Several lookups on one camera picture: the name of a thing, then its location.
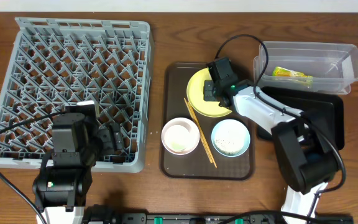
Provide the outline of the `light blue bowl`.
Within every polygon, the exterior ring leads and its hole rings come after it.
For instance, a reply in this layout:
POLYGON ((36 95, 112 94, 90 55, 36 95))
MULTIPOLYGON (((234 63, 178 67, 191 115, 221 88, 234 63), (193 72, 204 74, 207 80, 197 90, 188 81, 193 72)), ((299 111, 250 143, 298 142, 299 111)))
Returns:
POLYGON ((250 147, 251 137, 246 125, 235 119, 218 122, 211 132, 215 150, 226 157, 243 155, 250 147))

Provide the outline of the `pink-rimmed white bowl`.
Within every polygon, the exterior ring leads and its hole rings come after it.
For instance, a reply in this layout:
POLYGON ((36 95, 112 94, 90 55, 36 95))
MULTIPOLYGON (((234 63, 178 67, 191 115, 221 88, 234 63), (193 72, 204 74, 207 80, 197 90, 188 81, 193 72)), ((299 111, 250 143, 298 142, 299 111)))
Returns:
POLYGON ((161 142, 171 154, 184 156, 194 151, 200 141, 197 125, 188 118, 174 118, 161 131, 161 142))

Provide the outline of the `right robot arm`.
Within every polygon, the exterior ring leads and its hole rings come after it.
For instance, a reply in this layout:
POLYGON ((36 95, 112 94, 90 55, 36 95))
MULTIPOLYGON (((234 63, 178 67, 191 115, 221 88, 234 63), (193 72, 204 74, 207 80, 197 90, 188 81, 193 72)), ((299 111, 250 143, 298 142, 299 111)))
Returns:
POLYGON ((280 173, 288 185, 280 210, 286 223, 318 223, 315 210, 323 193, 335 191, 328 182, 337 172, 346 179, 344 162, 320 112, 288 107, 257 85, 240 80, 228 58, 207 64, 213 96, 219 106, 234 110, 272 135, 280 173))

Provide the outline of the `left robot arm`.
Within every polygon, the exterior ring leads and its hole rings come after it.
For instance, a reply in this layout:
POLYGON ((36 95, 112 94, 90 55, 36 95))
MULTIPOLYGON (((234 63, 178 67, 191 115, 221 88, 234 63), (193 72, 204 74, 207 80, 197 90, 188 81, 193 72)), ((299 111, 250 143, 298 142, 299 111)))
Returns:
POLYGON ((123 149, 119 124, 99 128, 93 113, 65 113, 53 119, 53 149, 33 183, 40 221, 83 223, 91 169, 103 156, 123 149))

